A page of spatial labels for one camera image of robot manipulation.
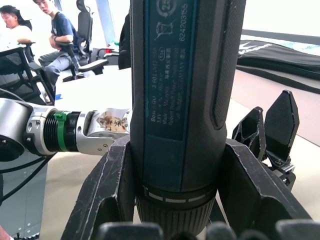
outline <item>gray surface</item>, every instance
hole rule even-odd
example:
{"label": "gray surface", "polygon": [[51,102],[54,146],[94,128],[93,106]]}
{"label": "gray surface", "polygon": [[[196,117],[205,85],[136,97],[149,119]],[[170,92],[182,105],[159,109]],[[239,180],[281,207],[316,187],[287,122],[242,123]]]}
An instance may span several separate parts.
{"label": "gray surface", "polygon": [[[12,162],[0,162],[0,169],[17,167],[37,159],[38,156],[25,152]],[[25,180],[40,163],[19,171],[3,174],[4,195]],[[20,233],[29,237],[40,232],[45,197],[47,166],[26,186],[5,200],[0,207],[0,225],[9,235]]]}

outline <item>black bag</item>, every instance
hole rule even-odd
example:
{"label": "black bag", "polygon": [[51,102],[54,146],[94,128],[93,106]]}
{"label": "black bag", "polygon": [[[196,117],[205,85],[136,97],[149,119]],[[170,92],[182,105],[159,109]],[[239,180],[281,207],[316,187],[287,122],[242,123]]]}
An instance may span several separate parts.
{"label": "black bag", "polygon": [[271,42],[241,40],[237,64],[237,69],[241,71],[267,78],[289,87],[320,94],[320,83],[319,88],[316,88],[297,82],[294,79],[263,71],[263,69],[272,70],[320,81],[320,56],[296,51]]}

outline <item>black cable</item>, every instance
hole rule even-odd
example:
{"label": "black cable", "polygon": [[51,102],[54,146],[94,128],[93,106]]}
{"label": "black cable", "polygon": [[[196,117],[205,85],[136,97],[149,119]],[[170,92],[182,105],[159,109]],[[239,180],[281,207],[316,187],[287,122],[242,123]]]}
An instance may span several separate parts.
{"label": "black cable", "polygon": [[12,92],[10,92],[10,91],[7,91],[7,90],[2,89],[2,88],[0,88],[0,91],[1,91],[1,92],[4,92],[5,94],[9,94],[9,95],[14,96],[14,97],[15,97],[16,99],[18,99],[19,101],[25,102],[25,100],[23,100],[21,97],[19,97],[18,95],[14,94],[14,93],[12,93]]}
{"label": "black cable", "polygon": [[25,169],[27,167],[30,167],[32,165],[40,163],[41,161],[45,160],[46,158],[47,158],[46,156],[42,156],[34,161],[28,162],[28,163],[20,165],[20,166],[8,168],[8,169],[2,169],[2,170],[0,170],[0,174],[7,174],[7,173],[15,172],[15,171],[18,171],[21,169]]}
{"label": "black cable", "polygon": [[10,198],[13,194],[15,194],[16,192],[18,192],[21,188],[23,188],[28,182],[30,182],[31,179],[33,179],[35,177],[35,175],[37,175],[38,172],[40,172],[40,170],[55,156],[56,154],[53,154],[51,156],[49,156],[46,160],[44,160],[40,166],[38,166],[36,168],[36,170],[33,171],[33,173],[30,174],[30,176],[28,176],[22,183],[20,183],[15,189],[13,189],[12,191],[10,191],[9,193],[7,193],[6,195],[4,195],[1,199],[0,199],[0,204],[7,200],[8,198]]}

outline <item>blue t-shirt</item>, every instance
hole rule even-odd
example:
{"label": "blue t-shirt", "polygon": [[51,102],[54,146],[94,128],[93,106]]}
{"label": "blue t-shirt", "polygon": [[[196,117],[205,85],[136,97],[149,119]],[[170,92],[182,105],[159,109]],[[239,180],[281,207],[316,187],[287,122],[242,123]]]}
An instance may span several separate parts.
{"label": "blue t-shirt", "polygon": [[[57,37],[66,35],[73,36],[73,51],[75,54],[78,53],[79,36],[69,18],[67,18],[67,16],[62,12],[58,12],[52,20],[51,25],[51,33],[56,35]],[[62,51],[67,52],[68,48],[62,47]]]}

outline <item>man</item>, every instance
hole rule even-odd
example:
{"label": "man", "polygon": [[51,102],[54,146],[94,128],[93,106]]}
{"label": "man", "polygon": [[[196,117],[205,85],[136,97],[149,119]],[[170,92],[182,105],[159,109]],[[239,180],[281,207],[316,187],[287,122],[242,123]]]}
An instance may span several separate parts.
{"label": "man", "polygon": [[[21,17],[18,9],[11,5],[5,5],[0,7],[0,14],[6,25],[6,30],[0,33],[2,48],[32,43],[31,24]],[[20,64],[21,59],[18,53],[1,56],[0,75],[10,74]]]}
{"label": "man", "polygon": [[62,12],[59,12],[54,0],[33,0],[39,8],[52,19],[50,45],[58,51],[49,53],[39,58],[40,64],[55,86],[60,72],[71,66],[72,60],[68,54],[68,48],[61,47],[57,42],[73,43],[73,51],[78,54],[79,37],[70,20]]}

